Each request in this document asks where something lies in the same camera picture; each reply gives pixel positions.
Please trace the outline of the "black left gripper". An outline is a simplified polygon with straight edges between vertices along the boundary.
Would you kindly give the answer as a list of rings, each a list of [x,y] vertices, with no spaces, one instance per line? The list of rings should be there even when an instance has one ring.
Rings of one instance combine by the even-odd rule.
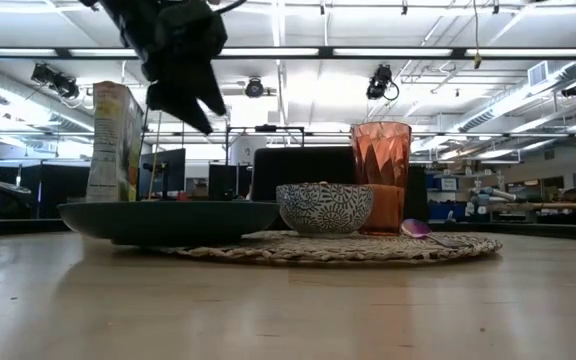
[[[186,60],[210,61],[228,39],[222,17],[204,0],[162,0],[152,25],[153,38],[143,53],[142,73],[151,82],[169,73],[166,67]],[[211,64],[199,73],[197,97],[215,114],[227,113]],[[172,115],[204,135],[213,132],[194,95],[173,82],[157,81],[148,87],[149,109]]]

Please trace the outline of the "panda cereal box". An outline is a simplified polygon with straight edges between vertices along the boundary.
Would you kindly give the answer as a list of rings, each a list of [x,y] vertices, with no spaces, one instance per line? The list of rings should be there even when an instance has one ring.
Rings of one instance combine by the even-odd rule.
[[[135,201],[144,112],[127,86],[110,81],[93,85],[93,105],[86,201]]]

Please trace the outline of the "dark green plate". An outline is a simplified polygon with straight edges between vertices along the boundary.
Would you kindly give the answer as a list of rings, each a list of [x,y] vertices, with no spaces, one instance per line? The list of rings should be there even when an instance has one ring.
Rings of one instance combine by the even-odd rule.
[[[57,210],[82,235],[144,247],[237,242],[267,229],[279,216],[275,203],[244,200],[80,202]]]

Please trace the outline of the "white blue patterned bowl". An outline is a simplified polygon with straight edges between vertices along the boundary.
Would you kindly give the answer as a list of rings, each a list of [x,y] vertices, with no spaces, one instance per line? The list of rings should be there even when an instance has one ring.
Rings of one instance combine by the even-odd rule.
[[[356,232],[369,218],[374,192],[364,185],[285,184],[276,187],[282,220],[305,236],[342,236]]]

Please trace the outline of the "orange faceted tumbler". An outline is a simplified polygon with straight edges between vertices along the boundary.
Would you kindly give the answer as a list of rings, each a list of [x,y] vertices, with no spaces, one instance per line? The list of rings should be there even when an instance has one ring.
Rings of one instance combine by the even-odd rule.
[[[397,234],[404,218],[411,127],[399,122],[367,122],[351,127],[355,173],[374,194],[371,214],[360,232]]]

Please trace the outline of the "purple metal spoon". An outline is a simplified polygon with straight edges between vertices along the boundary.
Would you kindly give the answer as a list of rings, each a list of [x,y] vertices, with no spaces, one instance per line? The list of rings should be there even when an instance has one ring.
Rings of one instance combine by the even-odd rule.
[[[465,248],[468,244],[456,240],[436,237],[430,226],[417,219],[405,219],[400,225],[400,231],[408,237],[415,239],[432,240],[433,242],[447,248]]]

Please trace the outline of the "white cylindrical tank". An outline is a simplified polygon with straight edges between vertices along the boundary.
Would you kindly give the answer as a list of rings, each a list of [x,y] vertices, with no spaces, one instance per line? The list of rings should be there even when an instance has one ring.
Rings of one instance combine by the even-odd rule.
[[[265,148],[267,139],[262,136],[242,135],[229,143],[229,163],[253,164],[255,152]]]

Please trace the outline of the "black computer monitor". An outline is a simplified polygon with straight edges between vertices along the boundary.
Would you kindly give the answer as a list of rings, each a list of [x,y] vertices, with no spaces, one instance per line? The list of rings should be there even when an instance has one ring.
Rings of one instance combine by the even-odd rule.
[[[144,154],[139,162],[139,196],[142,199],[149,195],[165,195],[172,198],[173,192],[185,190],[184,148]]]

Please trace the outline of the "black double ceiling spotlight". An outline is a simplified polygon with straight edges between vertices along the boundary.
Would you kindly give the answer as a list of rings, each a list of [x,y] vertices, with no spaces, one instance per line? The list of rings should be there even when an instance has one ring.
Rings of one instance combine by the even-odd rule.
[[[31,79],[40,86],[54,91],[61,98],[74,99],[80,93],[74,77],[56,71],[48,64],[36,64],[31,74]]]

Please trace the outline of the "grey office chair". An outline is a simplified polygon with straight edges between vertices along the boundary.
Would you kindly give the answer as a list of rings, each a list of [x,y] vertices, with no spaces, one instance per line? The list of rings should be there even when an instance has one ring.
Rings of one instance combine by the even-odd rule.
[[[14,203],[12,209],[0,210],[0,218],[23,218],[30,216],[32,207],[22,198],[22,195],[28,194],[31,194],[29,189],[0,182],[0,195],[10,198]]]

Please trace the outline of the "round woven straw placemat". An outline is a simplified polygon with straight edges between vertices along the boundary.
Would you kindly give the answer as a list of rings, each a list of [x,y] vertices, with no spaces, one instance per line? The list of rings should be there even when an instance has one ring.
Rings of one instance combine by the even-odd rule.
[[[157,247],[163,254],[184,259],[278,266],[395,266],[483,258],[496,254],[502,243],[475,233],[441,233],[457,243],[448,248],[430,239],[404,235],[354,233],[341,238],[302,237],[294,231],[262,231],[233,244]]]

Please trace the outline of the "wooden workbench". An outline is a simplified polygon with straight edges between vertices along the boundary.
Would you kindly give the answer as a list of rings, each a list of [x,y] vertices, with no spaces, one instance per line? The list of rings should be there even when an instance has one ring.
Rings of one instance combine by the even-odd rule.
[[[486,208],[490,212],[502,211],[538,211],[543,209],[550,210],[576,210],[576,203],[493,203],[488,204]]]

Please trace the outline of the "black metal rack frame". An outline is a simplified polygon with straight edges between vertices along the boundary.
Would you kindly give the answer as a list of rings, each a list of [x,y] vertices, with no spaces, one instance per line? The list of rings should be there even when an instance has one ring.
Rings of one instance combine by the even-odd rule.
[[[250,134],[274,134],[280,133],[283,136],[292,137],[293,133],[300,134],[299,144],[301,147],[305,146],[306,131],[303,126],[278,126],[278,125],[257,125],[257,126],[230,126],[225,128],[224,146],[225,146],[225,164],[229,165],[232,158],[230,148],[241,137],[249,136]]]

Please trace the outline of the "black overhead frame bar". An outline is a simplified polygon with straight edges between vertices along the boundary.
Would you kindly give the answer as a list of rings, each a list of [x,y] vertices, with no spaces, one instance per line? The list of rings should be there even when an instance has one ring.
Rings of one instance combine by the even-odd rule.
[[[228,47],[216,57],[223,60],[576,60],[576,48],[510,47]],[[128,48],[0,47],[0,59],[136,60]]]

